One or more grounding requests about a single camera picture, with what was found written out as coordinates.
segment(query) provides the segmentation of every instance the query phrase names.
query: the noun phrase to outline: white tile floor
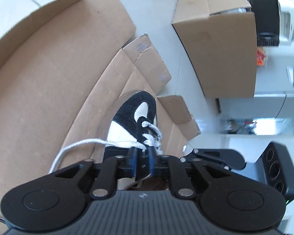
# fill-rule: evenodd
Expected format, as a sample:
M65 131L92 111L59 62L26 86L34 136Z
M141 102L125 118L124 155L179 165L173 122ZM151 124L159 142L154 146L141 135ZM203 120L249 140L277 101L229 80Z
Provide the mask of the white tile floor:
M0 37L23 17L52 0L0 0ZM171 20L177 0L121 0L137 26L136 36L148 33L168 67L172 80L162 94L179 94L195 117L203 134L220 130L214 100L206 100L196 74ZM194 139L194 147L221 147L222 140L208 135Z

